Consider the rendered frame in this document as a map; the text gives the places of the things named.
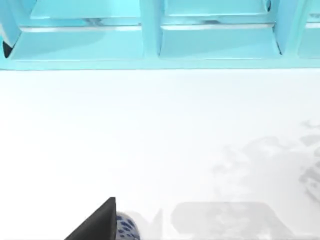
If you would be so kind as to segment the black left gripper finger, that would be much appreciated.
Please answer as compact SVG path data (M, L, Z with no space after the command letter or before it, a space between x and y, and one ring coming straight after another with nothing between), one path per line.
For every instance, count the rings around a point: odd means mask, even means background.
M116 240L116 198L109 197L64 240Z

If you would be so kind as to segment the white and blue patterned pot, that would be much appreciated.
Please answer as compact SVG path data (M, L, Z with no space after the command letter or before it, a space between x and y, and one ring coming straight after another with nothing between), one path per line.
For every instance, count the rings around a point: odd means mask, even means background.
M115 240L141 240L139 229L134 220L119 211L116 213Z

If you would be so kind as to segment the light blue rack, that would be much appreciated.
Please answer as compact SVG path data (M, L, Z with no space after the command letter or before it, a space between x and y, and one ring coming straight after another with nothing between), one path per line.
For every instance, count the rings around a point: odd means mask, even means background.
M320 0L0 0L0 70L320 68Z

